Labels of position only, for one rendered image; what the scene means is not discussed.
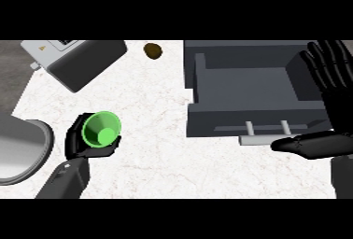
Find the grey round sink basin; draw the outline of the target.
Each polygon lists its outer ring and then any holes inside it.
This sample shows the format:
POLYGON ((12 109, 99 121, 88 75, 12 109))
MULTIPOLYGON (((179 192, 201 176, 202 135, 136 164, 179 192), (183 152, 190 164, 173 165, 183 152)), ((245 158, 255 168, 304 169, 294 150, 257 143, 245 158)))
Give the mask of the grey round sink basin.
POLYGON ((0 186, 35 174, 50 157, 53 141, 52 126, 44 121, 0 114, 0 186))

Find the dark grey drawer front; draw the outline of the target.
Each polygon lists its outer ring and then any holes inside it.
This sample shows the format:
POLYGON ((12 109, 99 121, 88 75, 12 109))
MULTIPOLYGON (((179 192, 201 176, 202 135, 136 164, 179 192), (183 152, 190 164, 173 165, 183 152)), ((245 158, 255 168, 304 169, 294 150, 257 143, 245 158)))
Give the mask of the dark grey drawer front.
POLYGON ((252 122, 255 134, 279 134, 282 120, 288 121, 292 134, 310 134, 331 128, 323 109, 214 110, 189 105, 186 136, 246 135, 246 121, 252 122))

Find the green cup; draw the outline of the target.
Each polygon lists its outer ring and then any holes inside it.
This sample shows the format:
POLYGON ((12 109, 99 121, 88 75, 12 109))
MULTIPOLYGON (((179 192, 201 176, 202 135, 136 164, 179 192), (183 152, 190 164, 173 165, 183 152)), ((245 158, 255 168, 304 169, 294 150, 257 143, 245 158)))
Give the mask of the green cup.
POLYGON ((121 121, 111 111, 96 112, 84 120, 81 137, 91 148, 106 147, 115 141, 119 132, 121 121))

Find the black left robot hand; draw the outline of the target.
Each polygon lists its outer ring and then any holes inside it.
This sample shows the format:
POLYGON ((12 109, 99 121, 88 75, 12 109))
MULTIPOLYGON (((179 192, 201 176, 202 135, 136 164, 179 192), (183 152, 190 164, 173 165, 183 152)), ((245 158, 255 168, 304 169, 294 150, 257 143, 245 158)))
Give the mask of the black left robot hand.
POLYGON ((81 129, 84 125, 84 121, 93 113, 83 113, 66 131, 66 138, 65 138, 65 157, 66 160, 72 160, 75 158, 102 158, 109 157, 114 154, 114 150, 118 148, 121 136, 117 137, 114 142, 103 148, 91 148, 87 143, 84 142, 81 136, 81 129))

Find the dark grey open drawer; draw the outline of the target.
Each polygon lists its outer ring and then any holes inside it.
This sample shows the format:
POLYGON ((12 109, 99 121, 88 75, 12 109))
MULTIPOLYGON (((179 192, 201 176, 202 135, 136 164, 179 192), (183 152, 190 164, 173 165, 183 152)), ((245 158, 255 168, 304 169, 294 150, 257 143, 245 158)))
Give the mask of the dark grey open drawer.
POLYGON ((323 109, 304 40, 186 40, 184 87, 199 109, 323 109))

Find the grey and black appliance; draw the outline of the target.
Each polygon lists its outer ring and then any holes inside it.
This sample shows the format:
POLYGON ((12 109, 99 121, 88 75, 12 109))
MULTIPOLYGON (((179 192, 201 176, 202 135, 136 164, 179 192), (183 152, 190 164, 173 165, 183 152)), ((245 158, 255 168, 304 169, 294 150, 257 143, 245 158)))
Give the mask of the grey and black appliance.
POLYGON ((23 40, 21 47, 71 92, 78 92, 127 52, 122 40, 23 40))

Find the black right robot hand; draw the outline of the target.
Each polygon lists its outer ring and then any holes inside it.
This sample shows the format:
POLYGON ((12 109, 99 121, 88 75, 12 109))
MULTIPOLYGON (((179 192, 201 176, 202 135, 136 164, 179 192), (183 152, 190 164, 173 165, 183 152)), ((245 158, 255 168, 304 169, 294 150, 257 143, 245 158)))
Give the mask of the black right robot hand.
POLYGON ((270 148, 307 160, 353 154, 353 55, 341 40, 307 43, 301 59, 317 85, 332 130, 276 140, 270 148))

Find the brown potato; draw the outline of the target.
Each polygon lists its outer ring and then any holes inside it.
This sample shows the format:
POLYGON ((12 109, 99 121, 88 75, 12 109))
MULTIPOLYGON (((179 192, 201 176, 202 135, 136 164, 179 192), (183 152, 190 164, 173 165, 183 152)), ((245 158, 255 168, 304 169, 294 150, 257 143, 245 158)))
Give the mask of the brown potato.
POLYGON ((155 43, 148 43, 143 47, 143 51, 146 56, 153 60, 158 59, 162 54, 161 46, 155 43))

